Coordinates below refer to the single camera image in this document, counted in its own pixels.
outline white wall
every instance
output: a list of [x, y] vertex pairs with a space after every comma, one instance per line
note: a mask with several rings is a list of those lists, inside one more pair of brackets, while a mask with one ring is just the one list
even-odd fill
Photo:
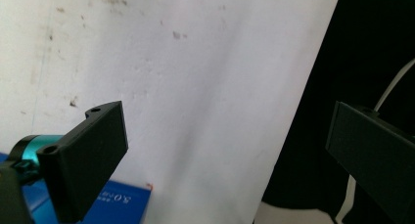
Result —
[[123, 100], [147, 223], [252, 223], [336, 2], [0, 0], [0, 151]]

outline black fabric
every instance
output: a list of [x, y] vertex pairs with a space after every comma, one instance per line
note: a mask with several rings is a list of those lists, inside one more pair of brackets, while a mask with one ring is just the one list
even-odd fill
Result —
[[[397, 72], [415, 58], [414, 25], [414, 0], [339, 0], [264, 202], [337, 215], [348, 174], [324, 149], [335, 101], [373, 109]], [[400, 93], [393, 91], [380, 110], [385, 120], [408, 132], [415, 132], [415, 105], [399, 100], [415, 92], [414, 81], [405, 81]], [[362, 205], [369, 216], [378, 212], [373, 202]], [[356, 214], [348, 223], [359, 218]]]

